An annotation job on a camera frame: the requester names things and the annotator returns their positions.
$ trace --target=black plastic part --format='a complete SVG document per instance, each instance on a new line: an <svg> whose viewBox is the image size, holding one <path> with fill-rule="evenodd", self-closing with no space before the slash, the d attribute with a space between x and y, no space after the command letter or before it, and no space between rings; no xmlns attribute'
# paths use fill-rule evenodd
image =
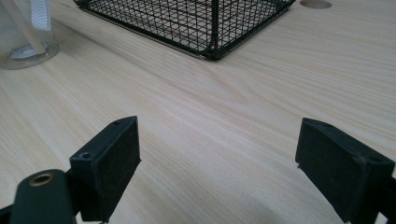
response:
<svg viewBox="0 0 396 224"><path fill-rule="evenodd" d="M394 161L313 119L303 119L296 161L344 222L375 223Z"/></svg>
<svg viewBox="0 0 396 224"><path fill-rule="evenodd" d="M8 224L11 217L12 205L0 209L0 224Z"/></svg>
<svg viewBox="0 0 396 224"><path fill-rule="evenodd" d="M396 180L392 178L378 195L379 211L388 218L390 223L396 223Z"/></svg>
<svg viewBox="0 0 396 224"><path fill-rule="evenodd" d="M25 178L18 185L9 223L76 223L64 172L47 170Z"/></svg>
<svg viewBox="0 0 396 224"><path fill-rule="evenodd" d="M295 0L74 1L106 21L216 61L282 15Z"/></svg>
<svg viewBox="0 0 396 224"><path fill-rule="evenodd" d="M70 158L74 212L84 221L108 222L139 162L137 117L107 125Z"/></svg>

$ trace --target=wooden table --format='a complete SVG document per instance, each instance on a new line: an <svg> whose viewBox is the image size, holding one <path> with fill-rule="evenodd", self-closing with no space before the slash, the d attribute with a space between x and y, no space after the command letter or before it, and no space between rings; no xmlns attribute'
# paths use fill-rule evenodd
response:
<svg viewBox="0 0 396 224"><path fill-rule="evenodd" d="M137 115L142 162L111 223L342 223L294 161L303 117L396 161L396 2L295 3L217 63L50 1L61 52L0 70L0 207Z"/></svg>

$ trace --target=black wire mesh basket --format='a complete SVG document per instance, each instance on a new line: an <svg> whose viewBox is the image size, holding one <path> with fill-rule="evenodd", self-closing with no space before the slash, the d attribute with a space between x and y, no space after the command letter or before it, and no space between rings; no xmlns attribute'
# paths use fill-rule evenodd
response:
<svg viewBox="0 0 396 224"><path fill-rule="evenodd" d="M218 60L295 0L74 0L84 11L193 56Z"/></svg>

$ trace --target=wire mesh cage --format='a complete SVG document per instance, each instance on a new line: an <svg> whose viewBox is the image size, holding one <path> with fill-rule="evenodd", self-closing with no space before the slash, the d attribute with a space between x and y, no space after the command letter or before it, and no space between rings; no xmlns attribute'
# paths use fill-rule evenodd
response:
<svg viewBox="0 0 396 224"><path fill-rule="evenodd" d="M295 0L75 0L83 10L196 57L218 60Z"/></svg>

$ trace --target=screw hole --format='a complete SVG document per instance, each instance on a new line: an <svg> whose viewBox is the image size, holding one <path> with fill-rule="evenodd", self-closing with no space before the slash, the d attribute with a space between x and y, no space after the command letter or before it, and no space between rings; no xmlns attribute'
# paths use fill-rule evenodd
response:
<svg viewBox="0 0 396 224"><path fill-rule="evenodd" d="M52 178L53 178L53 174L51 174L51 173L38 175L35 178L33 178L32 180L30 180L29 185L32 187L39 187L39 186L49 183L52 180Z"/></svg>
<svg viewBox="0 0 396 224"><path fill-rule="evenodd" d="M84 153L79 154L79 156L80 156L81 158L83 158L83 159L88 159L88 158L91 156L91 153L89 153L89 152L84 152Z"/></svg>

